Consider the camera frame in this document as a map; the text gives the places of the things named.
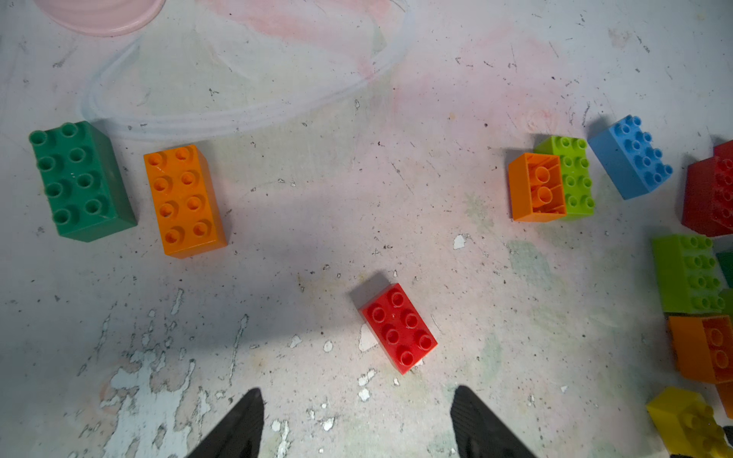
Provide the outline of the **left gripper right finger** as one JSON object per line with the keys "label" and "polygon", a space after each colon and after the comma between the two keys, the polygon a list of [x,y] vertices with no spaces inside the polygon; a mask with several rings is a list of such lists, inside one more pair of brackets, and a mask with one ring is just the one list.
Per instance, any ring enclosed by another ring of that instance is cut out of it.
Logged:
{"label": "left gripper right finger", "polygon": [[460,385],[454,393],[450,417],[461,458],[536,457],[465,385]]}

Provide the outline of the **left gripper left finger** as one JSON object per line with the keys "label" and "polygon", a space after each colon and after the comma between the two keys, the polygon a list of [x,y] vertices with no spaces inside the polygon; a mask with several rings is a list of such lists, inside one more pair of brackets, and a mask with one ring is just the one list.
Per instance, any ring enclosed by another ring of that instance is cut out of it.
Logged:
{"label": "left gripper left finger", "polygon": [[261,389],[250,389],[188,458],[257,458],[265,426]]}

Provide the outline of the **red lego brick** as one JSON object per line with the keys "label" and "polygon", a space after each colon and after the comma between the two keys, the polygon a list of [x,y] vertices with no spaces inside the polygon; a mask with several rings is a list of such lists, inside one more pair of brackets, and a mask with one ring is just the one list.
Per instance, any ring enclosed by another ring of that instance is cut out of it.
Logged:
{"label": "red lego brick", "polygon": [[400,284],[391,284],[360,313],[395,368],[406,374],[421,362],[437,341]]}
{"label": "red lego brick", "polygon": [[710,238],[732,234],[732,141],[687,168],[681,223]]}

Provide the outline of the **yellow lego brick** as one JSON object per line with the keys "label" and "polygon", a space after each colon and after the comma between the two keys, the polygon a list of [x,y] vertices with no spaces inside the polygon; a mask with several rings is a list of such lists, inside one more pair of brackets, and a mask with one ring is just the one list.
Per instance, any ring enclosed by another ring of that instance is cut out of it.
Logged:
{"label": "yellow lego brick", "polygon": [[712,406],[699,393],[667,387],[646,409],[672,455],[731,457],[723,428],[714,419]]}

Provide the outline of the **orange lego brick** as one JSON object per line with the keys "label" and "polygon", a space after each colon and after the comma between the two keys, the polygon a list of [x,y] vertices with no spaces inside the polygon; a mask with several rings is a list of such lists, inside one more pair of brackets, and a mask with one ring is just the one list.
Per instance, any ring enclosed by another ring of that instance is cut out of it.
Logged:
{"label": "orange lego brick", "polygon": [[683,377],[713,385],[732,381],[729,316],[672,316],[668,326],[677,355],[677,368]]}
{"label": "orange lego brick", "polygon": [[166,255],[185,259],[227,246],[208,162],[188,145],[144,157]]}
{"label": "orange lego brick", "polygon": [[733,419],[733,383],[727,382],[716,385],[716,389],[725,410],[725,415],[729,419]]}

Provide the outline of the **dark green lego brick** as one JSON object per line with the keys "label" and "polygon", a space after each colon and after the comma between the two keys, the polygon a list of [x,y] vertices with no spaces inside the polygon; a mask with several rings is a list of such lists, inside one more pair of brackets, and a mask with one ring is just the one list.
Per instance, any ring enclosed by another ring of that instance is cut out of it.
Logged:
{"label": "dark green lego brick", "polygon": [[67,122],[29,141],[60,236],[93,242],[137,225],[112,143],[99,129]]}

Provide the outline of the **orange lego brick bottom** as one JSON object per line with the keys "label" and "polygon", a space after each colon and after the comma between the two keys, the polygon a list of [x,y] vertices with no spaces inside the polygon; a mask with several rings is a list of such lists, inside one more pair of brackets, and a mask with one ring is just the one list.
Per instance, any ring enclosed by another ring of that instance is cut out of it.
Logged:
{"label": "orange lego brick bottom", "polygon": [[729,419],[733,419],[733,383],[727,382],[716,385],[716,389],[725,410],[725,415]]}

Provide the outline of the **lime lego brick lower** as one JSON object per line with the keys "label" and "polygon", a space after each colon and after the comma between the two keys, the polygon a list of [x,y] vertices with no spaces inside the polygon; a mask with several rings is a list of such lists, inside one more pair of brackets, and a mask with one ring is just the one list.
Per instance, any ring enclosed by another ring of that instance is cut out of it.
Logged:
{"label": "lime lego brick lower", "polygon": [[723,275],[713,242],[701,235],[668,235],[652,240],[665,314],[722,314]]}

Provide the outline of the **lime green lego brick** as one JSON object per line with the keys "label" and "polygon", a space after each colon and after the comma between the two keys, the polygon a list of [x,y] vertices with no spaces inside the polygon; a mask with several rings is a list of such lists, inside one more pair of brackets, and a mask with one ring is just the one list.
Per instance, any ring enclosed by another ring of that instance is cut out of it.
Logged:
{"label": "lime green lego brick", "polygon": [[593,216],[596,203],[592,197],[590,162],[586,156],[585,139],[552,135],[534,147],[534,152],[558,156],[563,182],[568,221]]}

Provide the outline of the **green lego brick right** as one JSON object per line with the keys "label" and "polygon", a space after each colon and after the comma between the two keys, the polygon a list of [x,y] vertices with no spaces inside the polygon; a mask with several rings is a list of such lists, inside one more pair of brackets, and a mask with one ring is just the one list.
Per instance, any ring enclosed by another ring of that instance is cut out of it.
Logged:
{"label": "green lego brick right", "polygon": [[723,276],[727,281],[727,288],[721,292],[729,313],[732,311],[732,288],[733,288],[733,253],[731,251],[716,254]]}

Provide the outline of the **light blue lego brick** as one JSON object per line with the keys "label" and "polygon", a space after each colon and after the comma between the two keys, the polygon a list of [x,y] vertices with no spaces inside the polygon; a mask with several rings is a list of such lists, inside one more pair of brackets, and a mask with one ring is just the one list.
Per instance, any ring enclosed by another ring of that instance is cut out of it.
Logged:
{"label": "light blue lego brick", "polygon": [[641,128],[641,119],[631,114],[588,139],[624,200],[651,193],[674,172],[652,141],[652,135]]}

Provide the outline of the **orange brick upside down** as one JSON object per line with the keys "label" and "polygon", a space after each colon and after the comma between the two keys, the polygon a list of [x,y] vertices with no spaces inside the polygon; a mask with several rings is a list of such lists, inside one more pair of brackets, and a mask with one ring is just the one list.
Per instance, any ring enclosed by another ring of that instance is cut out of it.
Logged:
{"label": "orange brick upside down", "polygon": [[525,153],[508,167],[512,216],[525,223],[549,223],[567,216],[560,158]]}

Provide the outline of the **pink pen cup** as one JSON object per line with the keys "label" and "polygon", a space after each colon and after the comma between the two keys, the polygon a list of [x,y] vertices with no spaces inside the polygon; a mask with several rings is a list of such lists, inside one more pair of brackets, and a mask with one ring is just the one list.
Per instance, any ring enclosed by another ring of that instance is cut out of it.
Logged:
{"label": "pink pen cup", "polygon": [[161,11],[164,0],[36,0],[36,6],[60,26],[98,37],[131,34]]}

